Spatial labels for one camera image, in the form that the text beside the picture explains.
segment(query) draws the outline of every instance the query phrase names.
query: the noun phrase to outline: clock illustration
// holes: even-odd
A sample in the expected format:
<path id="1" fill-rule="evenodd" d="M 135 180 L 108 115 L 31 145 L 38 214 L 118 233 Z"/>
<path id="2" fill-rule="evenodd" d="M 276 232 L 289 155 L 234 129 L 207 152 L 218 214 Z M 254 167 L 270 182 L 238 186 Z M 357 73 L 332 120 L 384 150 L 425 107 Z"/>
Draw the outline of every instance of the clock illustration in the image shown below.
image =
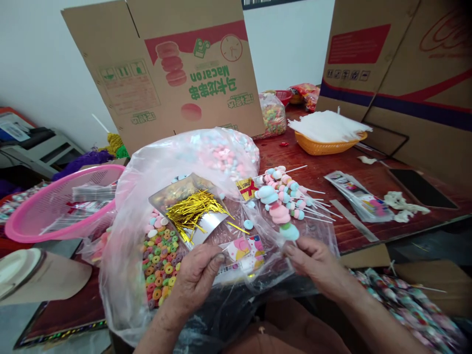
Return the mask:
<path id="1" fill-rule="evenodd" d="M 242 55 L 242 43 L 234 34 L 228 34 L 221 40 L 221 54 L 227 61 L 236 61 Z"/>

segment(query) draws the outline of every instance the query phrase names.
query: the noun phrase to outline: human hand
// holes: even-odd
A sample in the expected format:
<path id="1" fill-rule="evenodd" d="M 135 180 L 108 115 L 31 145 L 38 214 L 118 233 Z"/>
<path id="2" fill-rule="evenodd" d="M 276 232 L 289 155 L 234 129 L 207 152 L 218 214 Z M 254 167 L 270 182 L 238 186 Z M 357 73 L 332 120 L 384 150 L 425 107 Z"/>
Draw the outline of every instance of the human hand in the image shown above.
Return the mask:
<path id="1" fill-rule="evenodd" d="M 173 305 L 183 316 L 195 312 L 210 293 L 220 266 L 225 260 L 218 246 L 201 244 L 182 260 L 172 293 L 164 304 Z"/>
<path id="2" fill-rule="evenodd" d="M 318 290 L 335 302 L 352 298 L 359 289 L 358 281 L 337 261 L 328 247 L 310 237 L 300 237 L 298 248 L 287 242 L 284 253 L 301 275 L 309 276 Z"/>

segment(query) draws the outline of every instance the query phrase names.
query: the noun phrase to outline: pink plastic basket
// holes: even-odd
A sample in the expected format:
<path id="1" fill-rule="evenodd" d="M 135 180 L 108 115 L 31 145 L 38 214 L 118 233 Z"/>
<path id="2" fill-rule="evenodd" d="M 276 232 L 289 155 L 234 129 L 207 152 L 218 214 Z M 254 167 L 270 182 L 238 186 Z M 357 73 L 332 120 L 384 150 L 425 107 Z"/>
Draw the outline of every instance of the pink plastic basket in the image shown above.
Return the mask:
<path id="1" fill-rule="evenodd" d="M 120 165 L 96 166 L 51 183 L 16 209 L 5 225 L 6 235 L 17 242 L 34 243 L 50 239 L 84 238 L 93 229 L 108 227 L 113 219 L 110 211 L 115 209 L 114 200 L 85 220 L 65 229 L 40 235 L 44 228 L 69 211 L 67 203 L 72 200 L 72 187 L 86 183 L 109 185 L 119 179 L 124 169 Z"/>

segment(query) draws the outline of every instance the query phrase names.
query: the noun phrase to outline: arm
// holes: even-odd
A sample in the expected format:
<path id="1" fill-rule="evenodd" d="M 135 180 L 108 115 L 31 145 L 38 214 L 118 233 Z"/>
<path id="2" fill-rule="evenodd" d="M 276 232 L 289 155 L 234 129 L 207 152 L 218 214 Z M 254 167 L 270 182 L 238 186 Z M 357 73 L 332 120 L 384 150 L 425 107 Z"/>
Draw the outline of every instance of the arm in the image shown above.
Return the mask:
<path id="1" fill-rule="evenodd" d="M 325 244 L 308 237 L 285 253 L 297 271 L 309 276 L 318 290 L 338 304 L 373 353 L 429 353 L 380 302 L 344 269 Z"/>
<path id="2" fill-rule="evenodd" d="M 225 256 L 218 246 L 198 245 L 186 255 L 171 295 L 157 310 L 135 354 L 170 354 L 190 315 L 205 301 Z"/>

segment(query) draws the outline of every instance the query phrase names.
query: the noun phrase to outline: black phone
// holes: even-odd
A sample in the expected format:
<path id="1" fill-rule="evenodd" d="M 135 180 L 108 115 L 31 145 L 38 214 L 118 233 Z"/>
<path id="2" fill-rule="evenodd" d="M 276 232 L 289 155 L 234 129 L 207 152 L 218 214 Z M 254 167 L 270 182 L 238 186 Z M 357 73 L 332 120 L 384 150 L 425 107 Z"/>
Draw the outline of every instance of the black phone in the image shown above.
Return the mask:
<path id="1" fill-rule="evenodd" d="M 415 170 L 389 169 L 388 171 L 420 204 L 436 208 L 459 208 Z"/>

